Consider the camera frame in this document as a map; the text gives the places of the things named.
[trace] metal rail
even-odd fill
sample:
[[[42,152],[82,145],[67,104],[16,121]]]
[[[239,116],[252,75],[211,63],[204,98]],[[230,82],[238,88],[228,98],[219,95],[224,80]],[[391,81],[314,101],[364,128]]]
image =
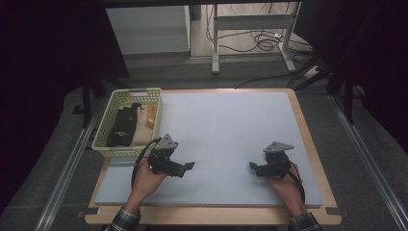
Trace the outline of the metal rail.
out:
[[[366,169],[375,185],[378,189],[378,192],[382,196],[384,202],[386,203],[388,209],[390,210],[391,215],[393,216],[396,225],[399,227],[399,230],[408,230],[408,217],[402,206],[401,202],[399,201],[398,197],[396,196],[394,190],[388,184],[387,180],[384,178],[384,175],[381,173],[378,165],[375,163],[374,159],[372,158],[370,151],[367,149],[366,145],[364,144],[362,138],[360,137],[357,129],[354,125],[351,125],[348,119],[345,117],[343,113],[343,105],[337,97],[332,95],[329,96],[330,100],[336,107],[337,114],[346,130],[348,135],[350,136],[353,144],[355,145],[363,164],[366,166]]]
[[[96,118],[102,110],[101,105],[102,100],[98,100],[95,106],[95,114],[93,114],[89,122],[89,126],[82,130],[81,135],[77,140],[71,154],[69,155],[69,158],[65,163],[63,171],[61,172],[56,185],[54,186],[54,190],[51,192],[45,208],[38,219],[38,223],[35,228],[36,231],[50,230],[55,216],[60,209],[61,203],[63,202],[66,190],[68,189],[75,169],[78,166],[82,153],[84,152],[84,149],[87,145],[88,138],[92,133],[92,128],[95,124]]]

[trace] metal stand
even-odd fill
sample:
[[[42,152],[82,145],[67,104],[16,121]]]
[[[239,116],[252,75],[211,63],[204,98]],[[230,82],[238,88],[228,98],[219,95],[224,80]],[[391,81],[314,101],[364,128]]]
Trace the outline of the metal stand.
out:
[[[278,46],[289,72],[295,72],[296,69],[289,54],[288,43],[299,5],[300,3],[296,2],[290,14],[226,16],[218,16],[218,7],[214,5],[213,74],[219,73],[218,31],[251,29],[286,29],[283,42],[280,42]]]

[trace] gray floor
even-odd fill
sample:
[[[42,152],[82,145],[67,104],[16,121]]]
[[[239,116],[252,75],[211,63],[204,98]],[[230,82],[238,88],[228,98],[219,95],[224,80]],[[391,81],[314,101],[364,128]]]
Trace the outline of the gray floor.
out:
[[[280,56],[223,57],[220,73],[211,74],[210,59],[179,57],[126,57],[131,80],[123,80],[132,88],[158,87],[164,90],[231,89],[256,78],[242,88],[284,88],[290,80]],[[336,108],[324,91],[326,79],[296,92],[298,101],[314,139],[329,184],[343,214],[340,225],[324,226],[324,230],[399,230],[386,203],[370,178],[353,145]],[[115,85],[104,82],[108,90]],[[92,102],[108,100],[94,99]],[[52,138],[24,185],[0,218],[0,230],[34,230],[38,218],[53,191],[61,170],[82,132],[83,118],[73,115],[75,105],[82,104],[79,90],[70,93],[64,112]],[[408,208],[408,155],[394,139],[368,114],[359,100],[354,101],[355,127],[366,143],[405,210]],[[85,223],[85,211],[102,167],[102,156],[86,149],[64,195],[51,230],[100,230],[100,226]],[[250,227],[165,227],[151,226],[148,230],[245,230]],[[258,230],[273,230],[260,227]]]

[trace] black curtain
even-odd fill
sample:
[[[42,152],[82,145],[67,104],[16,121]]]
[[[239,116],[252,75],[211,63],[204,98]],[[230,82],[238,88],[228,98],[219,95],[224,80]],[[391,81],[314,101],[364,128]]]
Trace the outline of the black curtain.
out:
[[[363,105],[408,152],[408,2],[381,1],[353,56]]]
[[[3,210],[47,144],[65,96],[81,87],[84,73],[93,81],[129,75],[101,5],[3,1],[0,9]]]

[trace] wooden frame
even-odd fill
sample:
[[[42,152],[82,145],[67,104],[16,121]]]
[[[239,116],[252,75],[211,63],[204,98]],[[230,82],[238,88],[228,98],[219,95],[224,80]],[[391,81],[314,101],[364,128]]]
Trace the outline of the wooden frame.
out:
[[[290,89],[261,90],[163,90],[163,93],[192,92],[285,92],[288,94],[297,125],[315,172],[323,204],[320,208],[308,209],[320,224],[339,224],[341,215],[328,215],[326,208],[337,209],[337,203],[321,165],[318,152],[313,143],[296,95]],[[120,206],[97,206],[93,201],[98,193],[110,159],[105,159],[95,190],[89,203],[90,208],[98,208],[98,213],[86,215],[89,224],[108,224],[114,219]],[[227,208],[227,207],[141,207],[140,224],[152,225],[285,225],[289,224],[290,215],[283,207],[275,208]]]

